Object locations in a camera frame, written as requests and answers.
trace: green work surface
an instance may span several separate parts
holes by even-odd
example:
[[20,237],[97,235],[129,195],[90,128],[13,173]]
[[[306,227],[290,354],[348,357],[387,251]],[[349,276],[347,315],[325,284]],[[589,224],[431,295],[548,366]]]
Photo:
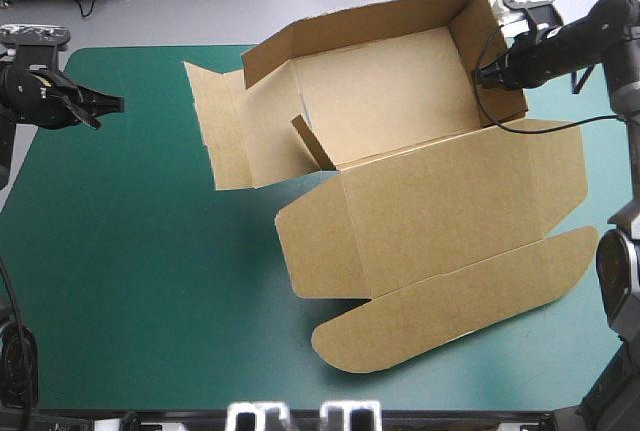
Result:
[[[577,403],[618,346],[593,267],[560,301],[388,371],[350,375],[314,353],[314,327],[359,303],[297,298],[273,220],[327,175],[214,191],[182,64],[230,71],[244,49],[86,49],[71,57],[68,74],[124,96],[126,113],[104,117],[97,132],[40,131],[0,214],[0,253],[39,343],[42,406]],[[601,72],[578,97],[568,78],[528,97],[532,117],[609,112]],[[584,224],[602,231],[630,198],[623,125],[583,132],[589,196],[555,232]]]

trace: box flap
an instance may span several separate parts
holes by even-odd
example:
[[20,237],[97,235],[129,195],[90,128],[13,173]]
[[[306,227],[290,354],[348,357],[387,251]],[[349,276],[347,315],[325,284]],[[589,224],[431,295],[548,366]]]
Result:
[[371,296],[339,175],[281,210],[276,228],[298,296]]
[[216,189],[266,186],[320,169],[291,125],[304,107],[290,66],[249,91],[242,71],[185,66]]
[[224,76],[185,63],[217,189],[251,187],[249,159]]
[[591,227],[576,229],[399,289],[318,326],[313,348],[344,371],[389,368],[560,298],[597,239]]
[[375,298],[544,238],[586,190],[579,130],[491,127],[342,171],[282,209],[276,225],[297,294],[363,297],[327,284],[348,259]]
[[250,88],[290,59],[445,26],[471,0],[397,0],[296,21],[242,55]]

